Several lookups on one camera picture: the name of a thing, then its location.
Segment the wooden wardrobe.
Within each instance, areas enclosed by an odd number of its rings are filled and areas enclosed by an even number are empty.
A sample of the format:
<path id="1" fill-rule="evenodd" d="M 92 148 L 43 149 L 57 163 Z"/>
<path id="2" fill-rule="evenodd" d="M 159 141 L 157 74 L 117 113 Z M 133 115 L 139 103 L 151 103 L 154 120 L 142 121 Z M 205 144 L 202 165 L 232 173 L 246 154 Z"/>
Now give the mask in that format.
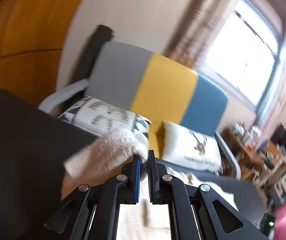
<path id="1" fill-rule="evenodd" d="M 54 93 L 64 41 L 80 1 L 0 1 L 0 89 L 33 105 Z"/>

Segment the cream knitted sweater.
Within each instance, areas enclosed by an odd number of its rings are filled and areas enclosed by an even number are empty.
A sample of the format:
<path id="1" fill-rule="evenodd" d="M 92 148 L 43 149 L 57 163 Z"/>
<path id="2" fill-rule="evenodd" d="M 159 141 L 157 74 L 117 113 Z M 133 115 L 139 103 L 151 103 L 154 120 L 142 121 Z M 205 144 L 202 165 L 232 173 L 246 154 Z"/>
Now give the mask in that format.
<path id="1" fill-rule="evenodd" d="M 65 198 L 78 185 L 96 186 L 121 173 L 124 164 L 138 155 L 142 160 L 139 202 L 120 207 L 117 239 L 170 239 L 170 222 L 166 205 L 150 202 L 147 146 L 128 129 L 113 130 L 97 138 L 64 162 L 65 174 L 61 197 Z"/>

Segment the window with metal frame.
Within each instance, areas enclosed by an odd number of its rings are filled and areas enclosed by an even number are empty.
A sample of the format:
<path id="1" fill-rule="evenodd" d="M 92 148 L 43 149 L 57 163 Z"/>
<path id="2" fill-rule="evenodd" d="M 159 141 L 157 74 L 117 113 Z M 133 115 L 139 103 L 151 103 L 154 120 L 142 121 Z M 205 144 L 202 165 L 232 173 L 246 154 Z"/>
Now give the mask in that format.
<path id="1" fill-rule="evenodd" d="M 257 111 L 276 71 L 279 48 L 280 36 L 262 10 L 242 0 L 208 49 L 200 71 Z"/>

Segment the white deer print pillow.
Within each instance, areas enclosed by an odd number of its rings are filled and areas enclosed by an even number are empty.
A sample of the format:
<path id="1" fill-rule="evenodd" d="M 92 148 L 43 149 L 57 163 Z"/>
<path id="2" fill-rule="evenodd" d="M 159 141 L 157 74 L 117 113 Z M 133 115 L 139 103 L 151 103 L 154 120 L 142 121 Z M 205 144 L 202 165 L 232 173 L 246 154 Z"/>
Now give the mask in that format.
<path id="1" fill-rule="evenodd" d="M 218 172 L 221 169 L 220 150 L 214 137 L 169 121 L 164 121 L 163 127 L 161 158 L 164 161 L 200 171 Z"/>

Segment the cluttered wooden desk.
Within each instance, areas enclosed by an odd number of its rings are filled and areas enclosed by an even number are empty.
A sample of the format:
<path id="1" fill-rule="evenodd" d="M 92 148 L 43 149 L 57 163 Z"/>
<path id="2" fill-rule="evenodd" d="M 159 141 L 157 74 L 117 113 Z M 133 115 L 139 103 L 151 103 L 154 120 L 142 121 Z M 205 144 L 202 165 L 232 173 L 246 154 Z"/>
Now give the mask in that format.
<path id="1" fill-rule="evenodd" d="M 221 133 L 225 143 L 236 158 L 240 167 L 240 179 L 250 181 L 269 200 L 280 191 L 276 188 L 286 174 L 286 161 L 272 142 L 268 142 L 264 152 L 257 151 L 251 145 L 245 146 L 230 128 Z"/>

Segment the white patterned pillow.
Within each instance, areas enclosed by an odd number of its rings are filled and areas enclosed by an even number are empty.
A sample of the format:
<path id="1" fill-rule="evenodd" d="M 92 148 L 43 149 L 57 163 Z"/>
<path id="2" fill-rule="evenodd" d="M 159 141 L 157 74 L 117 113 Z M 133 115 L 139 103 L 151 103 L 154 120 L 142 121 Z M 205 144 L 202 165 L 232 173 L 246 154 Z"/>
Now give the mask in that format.
<path id="1" fill-rule="evenodd" d="M 148 146 L 148 132 L 152 122 L 147 118 L 97 98 L 85 96 L 59 117 L 95 135 L 104 135 L 113 129 L 129 129 L 136 139 Z"/>

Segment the grey yellow blue sofa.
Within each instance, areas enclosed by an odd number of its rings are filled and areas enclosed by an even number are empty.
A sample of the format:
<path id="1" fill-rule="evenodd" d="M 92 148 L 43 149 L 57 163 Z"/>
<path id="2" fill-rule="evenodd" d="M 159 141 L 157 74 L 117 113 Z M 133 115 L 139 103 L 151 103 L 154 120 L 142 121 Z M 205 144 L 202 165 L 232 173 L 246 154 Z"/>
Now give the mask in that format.
<path id="1" fill-rule="evenodd" d="M 217 130 L 228 96 L 194 70 L 147 49 L 106 42 L 90 76 L 48 96 L 39 109 L 50 113 L 78 92 L 148 118 L 149 147 L 157 158 L 163 155 L 164 121 L 214 136 L 240 179 L 239 164 Z"/>

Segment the black monitor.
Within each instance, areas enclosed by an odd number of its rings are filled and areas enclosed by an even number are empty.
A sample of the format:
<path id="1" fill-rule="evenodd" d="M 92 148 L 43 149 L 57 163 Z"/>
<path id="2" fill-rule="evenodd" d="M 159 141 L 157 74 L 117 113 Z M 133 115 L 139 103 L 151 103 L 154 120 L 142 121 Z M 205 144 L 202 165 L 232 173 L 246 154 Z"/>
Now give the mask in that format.
<path id="1" fill-rule="evenodd" d="M 286 149 L 286 129 L 280 124 L 272 134 L 270 139 L 276 146 L 283 146 Z"/>

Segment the black device with green light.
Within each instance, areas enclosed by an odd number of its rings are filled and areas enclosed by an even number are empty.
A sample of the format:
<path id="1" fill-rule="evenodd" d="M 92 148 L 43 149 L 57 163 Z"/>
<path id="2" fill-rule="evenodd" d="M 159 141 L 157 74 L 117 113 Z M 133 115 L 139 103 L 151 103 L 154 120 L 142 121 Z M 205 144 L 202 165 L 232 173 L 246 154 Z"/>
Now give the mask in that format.
<path id="1" fill-rule="evenodd" d="M 269 236 L 274 224 L 275 224 L 276 216 L 272 213 L 266 212 L 264 213 L 262 220 L 260 222 L 259 230 L 265 235 Z"/>

